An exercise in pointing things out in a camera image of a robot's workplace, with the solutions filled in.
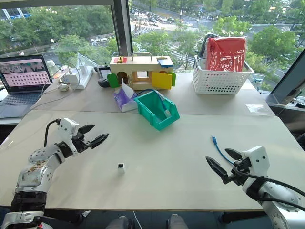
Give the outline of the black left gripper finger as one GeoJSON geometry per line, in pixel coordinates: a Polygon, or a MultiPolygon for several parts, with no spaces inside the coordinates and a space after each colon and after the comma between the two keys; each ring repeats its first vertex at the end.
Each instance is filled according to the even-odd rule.
{"type": "Polygon", "coordinates": [[[90,148],[94,149],[95,147],[99,146],[107,139],[108,136],[108,133],[97,136],[94,140],[90,141],[90,148]]]}
{"type": "Polygon", "coordinates": [[[83,136],[87,132],[91,131],[94,127],[95,127],[95,125],[92,125],[92,124],[79,127],[78,128],[78,137],[83,136]]]}

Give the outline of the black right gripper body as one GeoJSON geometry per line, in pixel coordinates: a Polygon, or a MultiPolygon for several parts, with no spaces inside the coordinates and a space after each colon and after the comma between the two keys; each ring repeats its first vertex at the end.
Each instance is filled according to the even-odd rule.
{"type": "Polygon", "coordinates": [[[251,166],[249,159],[238,160],[234,162],[234,166],[231,169],[231,175],[228,177],[228,183],[233,181],[236,185],[244,185],[248,179],[246,175],[240,175],[237,171],[245,174],[250,174],[249,167],[251,166]]]}

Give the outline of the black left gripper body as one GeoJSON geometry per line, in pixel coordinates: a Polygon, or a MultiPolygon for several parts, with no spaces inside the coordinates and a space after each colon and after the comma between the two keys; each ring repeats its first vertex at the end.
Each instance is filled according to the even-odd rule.
{"type": "Polygon", "coordinates": [[[82,153],[88,148],[92,148],[91,142],[85,139],[85,135],[72,137],[72,143],[75,146],[77,153],[82,153]]]}

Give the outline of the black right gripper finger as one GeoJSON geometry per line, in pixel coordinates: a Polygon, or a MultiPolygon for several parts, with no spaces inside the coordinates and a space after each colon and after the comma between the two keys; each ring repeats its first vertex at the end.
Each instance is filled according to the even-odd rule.
{"type": "Polygon", "coordinates": [[[231,149],[231,148],[225,148],[226,153],[233,158],[234,160],[240,160],[242,158],[242,155],[237,150],[231,149]]]}
{"type": "Polygon", "coordinates": [[[210,168],[221,178],[224,184],[227,184],[229,182],[229,176],[227,172],[213,158],[209,156],[206,156],[205,158],[210,168]]]}

